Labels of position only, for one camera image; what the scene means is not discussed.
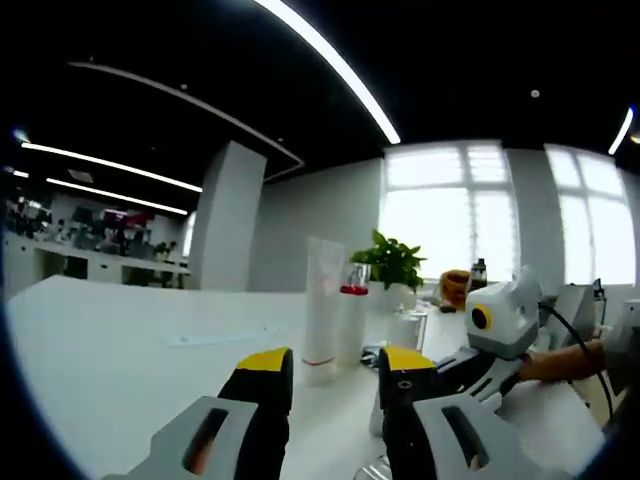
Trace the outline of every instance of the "black ceiling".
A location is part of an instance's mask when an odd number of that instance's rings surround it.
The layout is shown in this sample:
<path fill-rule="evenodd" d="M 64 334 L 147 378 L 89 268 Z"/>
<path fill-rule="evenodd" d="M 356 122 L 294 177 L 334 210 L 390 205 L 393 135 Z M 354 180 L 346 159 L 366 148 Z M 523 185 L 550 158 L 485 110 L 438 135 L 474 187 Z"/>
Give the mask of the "black ceiling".
<path fill-rule="evenodd" d="M 606 153 L 627 108 L 640 104 L 631 23 L 637 6 L 562 14 L 533 4 L 505 11 L 423 1 L 286 3 L 352 66 L 402 143 L 493 138 L 508 146 L 561 143 Z M 187 210 L 198 198 L 107 167 L 19 149 L 15 128 L 33 143 L 197 185 L 229 139 L 264 153 L 267 176 L 297 164 L 182 99 L 69 62 L 184 91 L 302 159 L 306 166 L 296 174 L 380 156 L 389 145 L 328 64 L 252 0 L 2 8 L 10 80 L 2 92 L 3 156 L 35 181 L 52 176 L 75 183 L 66 169 L 77 168 L 92 173 L 95 188 Z M 623 142 L 617 157 L 632 168 L 640 163 L 638 150 Z"/>

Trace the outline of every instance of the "white window frame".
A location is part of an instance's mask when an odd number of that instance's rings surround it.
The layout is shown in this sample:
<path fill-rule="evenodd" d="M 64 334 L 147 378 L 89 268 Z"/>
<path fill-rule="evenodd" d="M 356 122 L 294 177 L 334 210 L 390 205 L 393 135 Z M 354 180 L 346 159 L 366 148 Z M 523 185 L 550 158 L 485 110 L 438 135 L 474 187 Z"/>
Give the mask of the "white window frame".
<path fill-rule="evenodd" d="M 619 180 L 620 183 L 622 185 L 622 194 L 621 195 L 616 195 L 616 194 L 611 194 L 611 193 L 606 193 L 606 192 L 601 192 L 598 190 L 592 190 L 587 186 L 587 183 L 585 181 L 584 178 L 584 173 L 582 172 L 582 166 L 580 165 L 580 161 L 578 160 L 578 155 L 584 155 L 584 156 L 589 156 L 589 157 L 594 157 L 594 158 L 602 158 L 604 160 L 610 161 L 615 165 L 615 160 L 613 157 L 608 156 L 608 155 L 603 155 L 603 154 L 599 154 L 596 152 L 590 152 L 588 150 L 582 150 L 579 148 L 572 148 L 572 147 L 566 147 L 563 145 L 555 145 L 555 144 L 545 144 L 545 153 L 547 155 L 547 159 L 549 161 L 549 166 L 550 168 L 552 168 L 552 172 L 553 172 L 553 167 L 551 167 L 551 157 L 549 156 L 549 151 L 550 150 L 556 150 L 556 151 L 562 151 L 564 153 L 568 153 L 571 157 L 571 160 L 576 168 L 576 171 L 578 172 L 578 182 L 579 182 L 579 186 L 578 187 L 571 187 L 571 186 L 566 186 L 566 185 L 558 185 L 558 182 L 555 178 L 555 175 L 553 177 L 554 183 L 556 185 L 556 189 L 558 190 L 558 201 L 560 201 L 561 197 L 563 196 L 571 196 L 574 198 L 578 198 L 580 200 L 582 200 L 586 206 L 586 212 L 587 212 L 587 226 L 589 228 L 589 246 L 590 246 L 590 250 L 591 250 L 591 258 L 589 258 L 589 262 L 590 262 L 590 271 L 591 271 L 591 277 L 592 277 L 592 282 L 596 280 L 596 245 L 595 245 L 595 233 L 594 233 L 594 227 L 593 227 L 593 216 L 591 214 L 591 206 L 589 204 L 589 199 L 590 198 L 600 198 L 600 199 L 604 199 L 604 200 L 609 200 L 609 201 L 613 201 L 613 202 L 617 202 L 620 203 L 622 205 L 624 205 L 627 210 L 629 210 L 629 201 L 627 199 L 627 194 L 626 194 L 626 188 L 624 185 L 624 181 L 622 179 L 622 177 L 620 176 L 620 172 L 618 172 L 619 175 Z M 564 224 L 563 224 L 563 235 L 562 235 L 562 241 L 565 242 L 565 237 L 564 237 Z M 564 281 L 565 283 L 568 281 L 571 281 L 571 279 L 567 278 L 567 263 L 566 263 L 566 258 L 564 261 Z M 606 283 L 607 285 L 631 285 L 631 286 L 635 286 L 635 279 L 632 283 Z"/>
<path fill-rule="evenodd" d="M 502 155 L 504 165 L 507 171 L 507 178 L 504 182 L 480 182 L 473 180 L 471 174 L 471 162 L 469 159 L 470 147 L 497 147 L 498 151 Z M 428 184 L 428 185 L 411 185 L 407 187 L 394 187 L 389 185 L 388 181 L 388 154 L 402 154 L 419 152 L 421 150 L 431 150 L 439 148 L 456 148 L 461 153 L 463 178 L 460 182 L 448 182 L 443 184 Z M 378 225 L 382 218 L 382 212 L 384 212 L 385 201 L 387 194 L 390 192 L 407 191 L 407 190 L 427 190 L 427 189 L 442 189 L 442 188 L 464 188 L 469 193 L 469 213 L 471 215 L 471 258 L 478 258 L 478 233 L 477 233 L 477 215 L 475 212 L 475 196 L 480 192 L 500 192 L 506 193 L 511 203 L 511 209 L 513 212 L 514 220 L 514 249 L 513 249 L 513 268 L 514 273 L 520 269 L 520 223 L 518 219 L 518 208 L 516 204 L 515 191 L 513 188 L 513 180 L 511 176 L 511 168 L 509 165 L 509 159 L 505 154 L 504 149 L 499 141 L 493 140 L 479 140 L 479 141 L 456 141 L 456 142 L 434 142 L 434 143 L 421 143 L 410 146 L 393 147 L 385 150 L 385 159 L 382 162 L 382 201 L 380 202 L 380 213 L 378 216 Z M 439 278 L 424 277 L 428 282 L 439 281 Z"/>

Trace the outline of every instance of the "white pillar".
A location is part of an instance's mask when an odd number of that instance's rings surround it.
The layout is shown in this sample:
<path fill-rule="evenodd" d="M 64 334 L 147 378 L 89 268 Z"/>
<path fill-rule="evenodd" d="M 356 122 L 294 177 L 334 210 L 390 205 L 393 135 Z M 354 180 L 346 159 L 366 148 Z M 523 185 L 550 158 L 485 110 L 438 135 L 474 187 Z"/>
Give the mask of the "white pillar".
<path fill-rule="evenodd" d="M 200 289 L 242 292 L 267 159 L 235 142 L 216 154 L 204 178 L 189 268 Z"/>

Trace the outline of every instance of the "yellow circular sensor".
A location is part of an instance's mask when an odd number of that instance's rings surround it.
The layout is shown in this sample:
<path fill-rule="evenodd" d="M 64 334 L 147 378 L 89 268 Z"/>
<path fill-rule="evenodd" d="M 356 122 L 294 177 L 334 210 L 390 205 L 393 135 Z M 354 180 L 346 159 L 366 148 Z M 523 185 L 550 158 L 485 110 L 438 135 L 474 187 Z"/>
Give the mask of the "yellow circular sensor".
<path fill-rule="evenodd" d="M 484 305 L 476 305 L 473 307 L 473 310 L 471 310 L 471 320 L 480 330 L 489 330 L 491 328 L 491 312 Z"/>

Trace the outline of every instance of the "white desk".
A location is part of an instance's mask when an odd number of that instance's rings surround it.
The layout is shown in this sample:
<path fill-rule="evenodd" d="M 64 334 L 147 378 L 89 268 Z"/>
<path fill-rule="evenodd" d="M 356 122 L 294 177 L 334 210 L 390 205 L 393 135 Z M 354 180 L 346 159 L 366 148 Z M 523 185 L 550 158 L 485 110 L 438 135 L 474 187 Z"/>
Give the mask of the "white desk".
<path fill-rule="evenodd" d="M 87 260 L 87 280 L 103 283 L 122 283 L 125 269 L 143 268 L 158 272 L 189 275 L 187 268 L 151 260 L 140 260 L 119 255 L 108 255 L 89 250 L 80 250 L 69 245 L 29 240 L 7 232 L 4 236 L 4 265 L 7 285 L 5 298 L 9 299 L 31 285 L 43 280 L 46 273 L 46 257 L 59 256 L 57 273 L 62 273 L 62 259 L 66 257 Z"/>
<path fill-rule="evenodd" d="M 151 435 L 200 396 L 215 395 L 239 360 L 288 345 L 297 372 L 281 478 L 350 479 L 384 451 L 368 433 L 377 376 L 358 367 L 328 387 L 302 386 L 304 311 L 301 294 L 159 290 L 52 277 L 12 299 L 8 314 L 33 398 L 90 477 L 130 470 L 148 454 Z M 425 350 L 432 358 L 460 345 L 464 329 L 455 320 L 428 320 Z M 380 339 L 384 323 L 370 324 L 367 335 Z M 271 339 L 189 348 L 167 342 L 264 328 Z M 566 385 L 521 385 L 503 410 L 527 451 L 548 466 L 577 471 L 602 441 Z"/>

